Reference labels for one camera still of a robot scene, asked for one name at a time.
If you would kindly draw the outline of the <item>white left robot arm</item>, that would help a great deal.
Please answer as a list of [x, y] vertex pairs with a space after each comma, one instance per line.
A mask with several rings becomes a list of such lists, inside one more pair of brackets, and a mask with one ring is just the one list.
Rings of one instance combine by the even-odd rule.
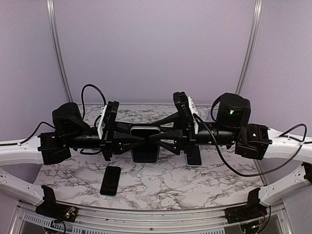
[[83, 120], [76, 103], [66, 103], [52, 112], [52, 132], [32, 134], [16, 142], [2, 141], [0, 164], [60, 164], [71, 157], [72, 149], [99, 150], [109, 161], [112, 155], [145, 143], [145, 139], [130, 134], [136, 123], [116, 120], [117, 111], [118, 102], [109, 102], [102, 108], [98, 127], [92, 127]]

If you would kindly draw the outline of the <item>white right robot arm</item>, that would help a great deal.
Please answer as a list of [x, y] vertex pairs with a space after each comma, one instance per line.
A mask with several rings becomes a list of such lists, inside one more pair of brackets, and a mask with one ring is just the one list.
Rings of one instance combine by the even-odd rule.
[[234, 147], [235, 154], [255, 160], [282, 158], [286, 163], [300, 161], [300, 166], [277, 182], [249, 192], [242, 215], [252, 218], [262, 207], [268, 207], [296, 189], [312, 183], [312, 140], [294, 136], [290, 130], [280, 132], [265, 125], [250, 124], [251, 104], [237, 94], [224, 93], [213, 103], [217, 114], [205, 122], [197, 114], [191, 97], [174, 93], [177, 113], [160, 120], [159, 125], [173, 122], [172, 128], [152, 135], [149, 141], [178, 155], [192, 157], [200, 145]]

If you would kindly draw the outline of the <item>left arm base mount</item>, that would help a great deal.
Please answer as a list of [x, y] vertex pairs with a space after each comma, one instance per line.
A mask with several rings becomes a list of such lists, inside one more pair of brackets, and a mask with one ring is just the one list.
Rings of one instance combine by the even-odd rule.
[[52, 188], [45, 185], [42, 185], [41, 188], [43, 189], [43, 202], [36, 207], [35, 212], [60, 221], [75, 222], [77, 207], [57, 203]]

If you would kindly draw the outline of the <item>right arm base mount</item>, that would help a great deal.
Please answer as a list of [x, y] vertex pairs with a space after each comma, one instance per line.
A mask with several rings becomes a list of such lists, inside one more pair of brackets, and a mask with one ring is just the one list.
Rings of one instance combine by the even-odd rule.
[[260, 204], [259, 191], [260, 188], [250, 191], [245, 205], [224, 210], [225, 218], [229, 224], [247, 221], [267, 214], [267, 208]]

